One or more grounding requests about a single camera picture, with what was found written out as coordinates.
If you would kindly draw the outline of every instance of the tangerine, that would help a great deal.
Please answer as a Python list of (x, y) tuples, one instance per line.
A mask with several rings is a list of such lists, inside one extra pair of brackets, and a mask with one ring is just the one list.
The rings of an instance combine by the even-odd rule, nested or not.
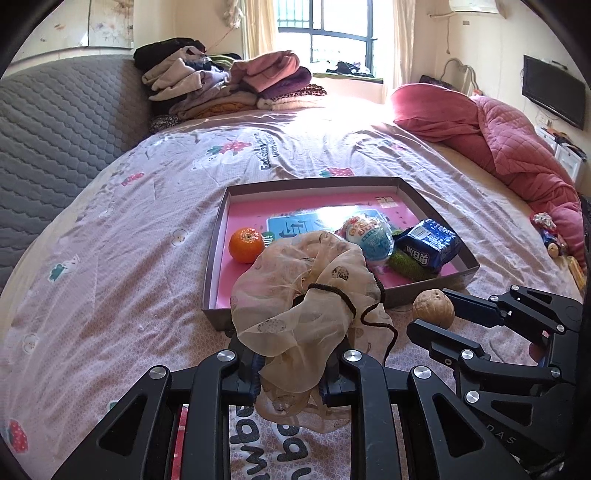
[(228, 244), (230, 255), (240, 263), (254, 263), (264, 249), (262, 235), (254, 228), (240, 228), (232, 234)]

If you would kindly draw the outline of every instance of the television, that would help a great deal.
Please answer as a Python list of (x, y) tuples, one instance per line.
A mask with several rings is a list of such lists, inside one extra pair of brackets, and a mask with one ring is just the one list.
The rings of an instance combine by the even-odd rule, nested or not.
[(567, 71), (524, 55), (523, 95), (583, 130), (585, 84)]

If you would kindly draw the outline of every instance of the walnut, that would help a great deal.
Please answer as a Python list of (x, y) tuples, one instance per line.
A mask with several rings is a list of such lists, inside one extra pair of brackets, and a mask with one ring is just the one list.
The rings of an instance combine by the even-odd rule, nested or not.
[(456, 317), (453, 303), (441, 290), (426, 290), (413, 303), (413, 319), (421, 319), (446, 330)]

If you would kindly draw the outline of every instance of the wall outlet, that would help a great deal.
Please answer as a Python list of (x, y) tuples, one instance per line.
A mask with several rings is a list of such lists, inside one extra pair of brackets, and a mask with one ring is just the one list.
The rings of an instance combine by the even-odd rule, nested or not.
[(541, 125), (544, 125), (545, 127), (551, 127), (552, 126), (552, 120), (550, 119), (550, 117), (548, 117), (547, 115), (545, 115), (543, 112), (539, 113), (539, 122)]

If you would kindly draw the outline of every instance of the air conditioner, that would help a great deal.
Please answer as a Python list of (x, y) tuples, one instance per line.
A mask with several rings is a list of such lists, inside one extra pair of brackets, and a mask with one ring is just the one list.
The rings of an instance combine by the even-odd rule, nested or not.
[(454, 12), (501, 14), (497, 0), (449, 0), (449, 7)]

